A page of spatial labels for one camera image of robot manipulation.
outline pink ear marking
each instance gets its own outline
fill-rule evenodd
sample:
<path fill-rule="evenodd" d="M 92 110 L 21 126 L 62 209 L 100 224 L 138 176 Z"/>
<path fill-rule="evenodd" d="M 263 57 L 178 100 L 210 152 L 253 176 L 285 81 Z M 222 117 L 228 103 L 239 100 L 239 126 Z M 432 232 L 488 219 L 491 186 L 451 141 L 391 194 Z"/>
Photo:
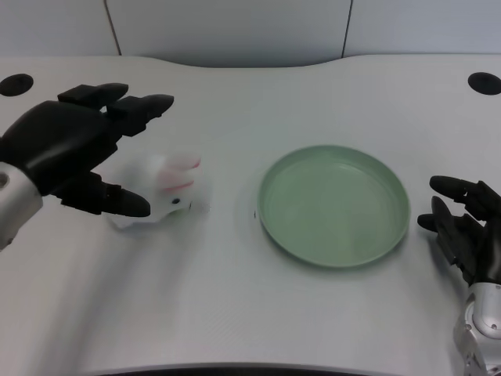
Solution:
<path fill-rule="evenodd" d="M 163 188 L 162 190 L 165 191 L 165 192 L 174 192 L 176 190 L 182 190 L 183 188 L 186 188 L 188 186 L 191 186 L 193 185 L 194 183 L 194 180 L 192 180 L 191 182 L 189 183 L 186 183 L 186 184 L 182 184 L 181 186 L 172 186 L 170 188 Z"/>
<path fill-rule="evenodd" d="M 166 167 L 178 171 L 187 171 L 200 166 L 202 157 L 199 154 L 190 152 L 178 152 L 171 155 L 166 161 Z"/>

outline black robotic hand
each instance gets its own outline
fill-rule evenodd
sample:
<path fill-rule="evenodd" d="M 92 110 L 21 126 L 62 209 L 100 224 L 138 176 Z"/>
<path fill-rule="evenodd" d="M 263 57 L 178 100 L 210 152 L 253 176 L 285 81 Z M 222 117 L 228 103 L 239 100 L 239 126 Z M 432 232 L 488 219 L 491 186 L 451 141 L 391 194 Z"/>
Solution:
<path fill-rule="evenodd" d="M 438 233 L 437 241 L 451 265 L 463 272 L 469 284 L 501 284 L 501 197 L 484 182 L 433 176 L 430 186 L 440 194 L 465 205 L 471 213 L 452 216 L 438 197 L 431 199 L 433 214 L 420 215 L 424 229 Z M 485 221 L 482 226 L 478 221 Z"/>
<path fill-rule="evenodd" d="M 80 85 L 26 112 L 0 139 L 0 162 L 21 170 L 42 196 L 101 214 L 150 214 L 150 204 L 91 170 L 117 151 L 122 136 L 135 136 L 160 117 L 173 96 L 121 97 L 124 84 Z M 106 113 L 101 109 L 106 106 Z"/>

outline bunny ear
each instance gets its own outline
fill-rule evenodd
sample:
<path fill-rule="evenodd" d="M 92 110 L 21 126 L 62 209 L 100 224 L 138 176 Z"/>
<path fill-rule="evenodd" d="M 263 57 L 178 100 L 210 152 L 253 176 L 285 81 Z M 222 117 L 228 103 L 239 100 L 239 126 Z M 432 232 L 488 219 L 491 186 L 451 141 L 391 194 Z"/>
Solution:
<path fill-rule="evenodd" d="M 169 156 L 166 165 L 174 170 L 187 171 L 197 168 L 201 159 L 201 156 L 197 153 L 178 152 Z"/>
<path fill-rule="evenodd" d="M 172 168 L 163 168 L 158 173 L 157 187 L 160 190 L 180 190 L 192 184 L 193 179 L 191 176 Z"/>

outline robotic hand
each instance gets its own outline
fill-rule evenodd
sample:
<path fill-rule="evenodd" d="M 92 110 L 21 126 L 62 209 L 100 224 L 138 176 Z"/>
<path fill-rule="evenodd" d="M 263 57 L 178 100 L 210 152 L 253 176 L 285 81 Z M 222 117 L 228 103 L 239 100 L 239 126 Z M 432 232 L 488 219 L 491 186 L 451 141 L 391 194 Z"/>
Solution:
<path fill-rule="evenodd" d="M 451 265 L 463 272 L 469 297 L 454 328 L 465 376 L 501 375 L 501 197 L 485 183 L 433 176 L 430 186 L 465 204 L 473 218 L 451 215 L 444 201 L 431 199 L 433 214 L 420 215 Z M 482 226 L 476 220 L 485 221 Z"/>
<path fill-rule="evenodd" d="M 26 112 L 0 139 L 0 249 L 49 194 L 92 214 L 146 217 L 150 204 L 91 170 L 160 117 L 173 96 L 121 97 L 124 84 L 79 85 Z M 101 109 L 106 106 L 106 113 Z"/>

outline green plate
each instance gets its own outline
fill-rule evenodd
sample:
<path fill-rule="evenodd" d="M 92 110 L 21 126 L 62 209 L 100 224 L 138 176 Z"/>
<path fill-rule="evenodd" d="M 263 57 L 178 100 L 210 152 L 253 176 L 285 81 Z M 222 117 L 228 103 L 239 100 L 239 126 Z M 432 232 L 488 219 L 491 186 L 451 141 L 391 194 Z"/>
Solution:
<path fill-rule="evenodd" d="M 388 253 L 409 226 L 409 198 L 377 159 L 341 146 L 312 146 L 277 161 L 259 190 L 271 238 L 320 266 L 349 267 Z"/>

